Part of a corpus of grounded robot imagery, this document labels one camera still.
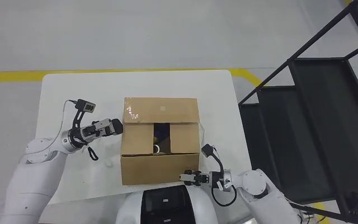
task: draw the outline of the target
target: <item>white tabletop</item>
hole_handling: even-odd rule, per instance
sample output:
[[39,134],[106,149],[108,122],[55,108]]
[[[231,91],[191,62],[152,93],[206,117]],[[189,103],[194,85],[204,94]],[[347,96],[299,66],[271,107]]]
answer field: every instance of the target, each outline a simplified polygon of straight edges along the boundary
[[[226,70],[49,74],[43,79],[36,138],[56,134],[67,99],[96,104],[93,114],[85,114],[85,126],[104,118],[121,120],[125,97],[197,98],[200,122],[205,129],[204,143],[216,146],[224,168],[238,174],[251,169],[232,78]],[[74,105],[68,104],[63,130],[71,128],[75,113]],[[120,145],[121,136],[91,143],[98,161],[92,161],[87,151],[69,155],[50,204],[180,184],[122,186]],[[201,155],[199,168],[208,172],[219,166],[212,158]]]

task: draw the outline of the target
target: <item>box flap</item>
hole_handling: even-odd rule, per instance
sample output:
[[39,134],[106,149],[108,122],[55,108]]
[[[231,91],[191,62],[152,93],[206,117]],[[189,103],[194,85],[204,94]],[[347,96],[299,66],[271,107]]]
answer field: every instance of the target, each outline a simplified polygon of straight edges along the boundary
[[198,168],[198,153],[121,157],[122,185],[177,182],[185,170]]
[[172,153],[199,153],[199,125],[170,124],[170,143]]
[[122,134],[122,155],[153,153],[153,124],[125,124]]
[[126,97],[124,123],[198,123],[197,100]]

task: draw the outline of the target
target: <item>object inside box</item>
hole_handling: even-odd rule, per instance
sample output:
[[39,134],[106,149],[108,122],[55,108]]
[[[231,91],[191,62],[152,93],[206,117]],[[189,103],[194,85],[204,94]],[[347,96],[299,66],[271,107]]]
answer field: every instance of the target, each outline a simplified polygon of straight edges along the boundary
[[170,123],[154,123],[153,153],[170,153]]

